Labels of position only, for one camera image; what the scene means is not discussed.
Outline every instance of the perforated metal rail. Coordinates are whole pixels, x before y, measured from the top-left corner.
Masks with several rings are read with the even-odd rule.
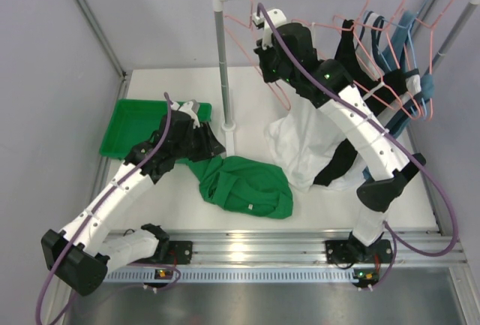
[[[171,279],[157,278],[159,269],[125,267],[109,274],[104,282],[169,282]],[[183,283],[332,283],[356,282],[353,270],[340,269],[181,269]]]

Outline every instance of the vertical post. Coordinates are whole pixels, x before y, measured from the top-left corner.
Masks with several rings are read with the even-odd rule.
[[[223,101],[224,123],[222,124],[222,129],[225,131],[226,155],[231,156],[235,153],[233,142],[233,130],[235,130],[235,123],[232,118],[230,88],[228,83],[227,50],[225,48],[224,31],[224,4],[223,0],[212,0],[212,3],[215,18],[215,29],[217,32],[218,67],[220,68],[220,84]]]
[[[432,61],[432,67],[435,70],[442,62],[443,58],[452,47],[455,39],[457,38],[458,34],[462,31],[465,24],[472,16],[473,12],[476,8],[480,5],[480,0],[469,0],[466,4],[464,10],[462,11],[461,15],[458,17],[457,21],[451,28],[449,34],[447,35],[446,39],[443,41],[442,46],[439,48],[438,52],[436,53],[435,57]]]

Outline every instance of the gray wall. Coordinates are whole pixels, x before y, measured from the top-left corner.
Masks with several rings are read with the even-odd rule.
[[[120,62],[136,68],[212,66],[218,63],[211,0],[89,0]],[[356,17],[365,0],[277,0],[289,18],[299,17],[329,23],[338,11]],[[391,14],[400,0],[372,0],[372,8]],[[228,2],[226,12],[248,19],[248,2]],[[248,30],[226,21],[248,49],[254,43]],[[335,54],[335,30],[317,33],[317,43],[327,56]],[[246,65],[244,55],[227,39],[231,65]]]
[[[40,239],[87,204],[119,79],[73,0],[1,0],[0,14],[0,318],[30,324]]]
[[[448,0],[433,11],[435,16]],[[466,0],[457,0],[435,32],[440,45],[453,26]],[[416,122],[412,129],[427,166],[443,184],[457,211],[460,240],[473,275],[480,285],[480,9],[473,14],[438,71],[434,116],[431,122]],[[422,30],[417,43],[421,57],[427,58],[428,31]]]

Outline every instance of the folded green t-shirt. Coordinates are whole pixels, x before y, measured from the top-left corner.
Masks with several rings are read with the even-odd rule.
[[[292,214],[292,192],[278,166],[239,156],[187,161],[187,166],[200,181],[200,193],[209,203],[268,218],[288,218]]]

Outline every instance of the white table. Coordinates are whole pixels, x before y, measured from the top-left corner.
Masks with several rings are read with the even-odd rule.
[[[267,124],[287,113],[252,67],[229,68],[235,130],[235,154],[273,163],[263,132]],[[290,99],[297,96],[283,86]],[[218,68],[136,70],[127,98],[163,100],[168,92],[174,101],[192,98],[213,106],[211,127],[222,143],[222,100]],[[405,134],[400,141],[411,149]],[[111,161],[109,179],[120,161]],[[331,191],[313,186],[308,193],[293,192],[293,214],[284,220],[257,218],[228,212],[206,203],[200,196],[198,180],[185,165],[176,165],[156,186],[141,196],[116,228],[138,228],[152,223],[165,230],[328,230],[351,229],[360,206],[355,189]],[[388,221],[405,230],[437,230],[434,214],[420,175],[408,184],[391,205]]]

